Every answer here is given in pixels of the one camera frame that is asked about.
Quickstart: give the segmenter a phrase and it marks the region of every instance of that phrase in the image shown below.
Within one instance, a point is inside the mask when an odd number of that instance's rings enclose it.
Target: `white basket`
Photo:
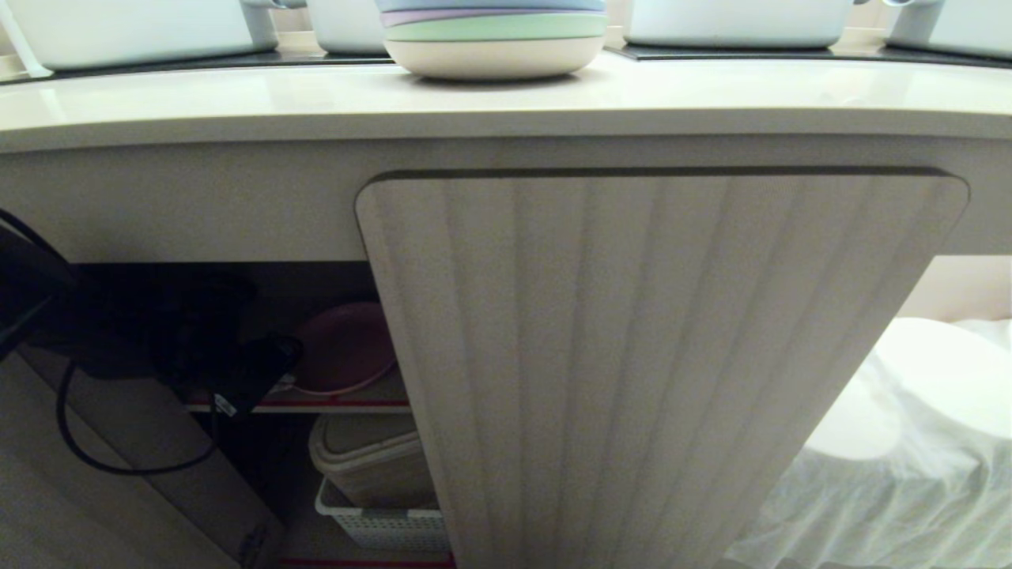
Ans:
[[[316,508],[337,521],[363,549],[448,552],[449,540],[437,509],[363,509],[336,505],[343,497],[325,477]]]

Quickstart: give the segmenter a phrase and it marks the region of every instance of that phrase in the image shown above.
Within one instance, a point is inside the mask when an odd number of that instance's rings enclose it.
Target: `plastic container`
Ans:
[[[348,507],[326,478],[316,509],[337,521],[358,547],[387,551],[450,551],[442,512],[437,509],[361,509]]]
[[[435,502],[410,415],[321,415],[310,434],[310,457],[352,506],[411,508]]]
[[[384,55],[384,27],[374,0],[310,0],[317,44],[332,54]]]
[[[28,73],[272,50],[265,8],[305,0],[0,0],[0,23]]]
[[[882,1],[903,7],[890,46],[1012,59],[1010,0]]]
[[[836,44],[853,0],[628,0],[625,40],[686,48]]]

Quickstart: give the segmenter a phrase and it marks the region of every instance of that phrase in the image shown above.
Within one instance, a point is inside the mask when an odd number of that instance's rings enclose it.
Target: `white sheet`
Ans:
[[[1010,324],[958,326],[1012,357]],[[868,461],[802,451],[727,558],[755,569],[783,559],[808,568],[1012,564],[1012,440],[948,419],[880,363],[872,350],[853,381],[867,382],[896,412],[902,435],[894,450]]]

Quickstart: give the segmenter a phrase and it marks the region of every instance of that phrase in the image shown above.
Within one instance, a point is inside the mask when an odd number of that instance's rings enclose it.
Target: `white bowl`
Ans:
[[[385,42],[398,64],[423,77],[457,81],[536,79],[586,67],[604,37],[510,42]]]

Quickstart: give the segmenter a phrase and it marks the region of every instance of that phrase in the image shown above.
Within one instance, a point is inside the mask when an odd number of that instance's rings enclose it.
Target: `cabinet panel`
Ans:
[[[924,170],[367,185],[359,223],[458,565],[710,567],[967,198]]]

